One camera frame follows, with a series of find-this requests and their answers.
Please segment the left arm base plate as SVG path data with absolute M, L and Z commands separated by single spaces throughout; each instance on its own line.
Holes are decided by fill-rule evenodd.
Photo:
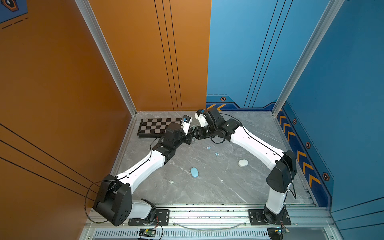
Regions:
M 169 224 L 170 219 L 170 210 L 168 209 L 159 209 L 155 211 L 155 217 L 153 220 L 147 219 L 129 219 L 129 226 L 156 226 L 160 224 L 163 227 Z

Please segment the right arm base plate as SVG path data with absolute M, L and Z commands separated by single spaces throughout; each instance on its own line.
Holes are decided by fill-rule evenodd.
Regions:
M 292 224 L 289 213 L 282 209 L 279 214 L 274 214 L 268 209 L 250 209 L 248 210 L 249 219 L 252 226 L 263 225 L 281 225 L 290 226 Z

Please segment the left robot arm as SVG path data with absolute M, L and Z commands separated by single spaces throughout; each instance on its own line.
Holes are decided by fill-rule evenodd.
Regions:
M 126 219 L 152 223 L 156 217 L 156 206 L 145 199 L 133 200 L 132 194 L 146 178 L 176 154 L 179 146 L 192 142 L 190 125 L 188 116 L 184 116 L 180 123 L 169 124 L 164 137 L 150 148 L 141 161 L 117 176 L 107 175 L 100 182 L 93 209 L 116 227 Z

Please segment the white charging case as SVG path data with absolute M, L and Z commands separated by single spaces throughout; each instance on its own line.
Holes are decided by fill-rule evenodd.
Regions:
M 239 160 L 238 161 L 238 166 L 241 168 L 248 166 L 248 164 L 249 164 L 249 162 L 247 160 Z

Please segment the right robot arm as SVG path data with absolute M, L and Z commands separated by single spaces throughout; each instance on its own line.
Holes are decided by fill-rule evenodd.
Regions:
M 294 178 L 297 174 L 296 155 L 283 151 L 261 140 L 243 123 L 229 116 L 224 119 L 216 108 L 198 110 L 194 117 L 199 125 L 193 128 L 196 139 L 222 138 L 236 144 L 259 159 L 270 170 L 266 178 L 269 186 L 268 200 L 263 210 L 263 221 L 270 225 L 281 224 L 287 216 L 286 198 L 289 191 L 296 197 Z

